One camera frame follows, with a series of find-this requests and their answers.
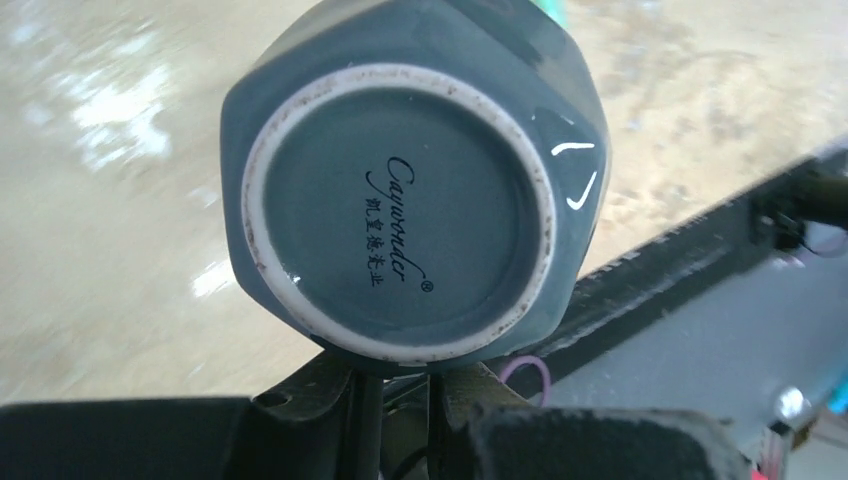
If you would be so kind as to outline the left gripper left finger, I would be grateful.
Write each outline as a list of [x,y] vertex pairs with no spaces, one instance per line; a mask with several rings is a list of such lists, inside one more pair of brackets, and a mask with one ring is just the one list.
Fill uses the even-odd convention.
[[5,479],[374,479],[383,383],[322,354],[252,398],[12,404]]

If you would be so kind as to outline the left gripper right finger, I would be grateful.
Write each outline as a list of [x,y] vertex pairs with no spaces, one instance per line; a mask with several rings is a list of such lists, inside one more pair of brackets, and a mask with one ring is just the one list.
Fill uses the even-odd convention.
[[746,479],[722,426],[681,410],[536,407],[483,364],[428,381],[432,479]]

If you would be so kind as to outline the dark teal mug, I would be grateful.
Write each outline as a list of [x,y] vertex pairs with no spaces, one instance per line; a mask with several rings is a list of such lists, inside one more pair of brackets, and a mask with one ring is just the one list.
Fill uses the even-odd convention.
[[385,377],[550,335],[611,162],[579,47],[529,1],[321,1],[220,130],[239,285]]

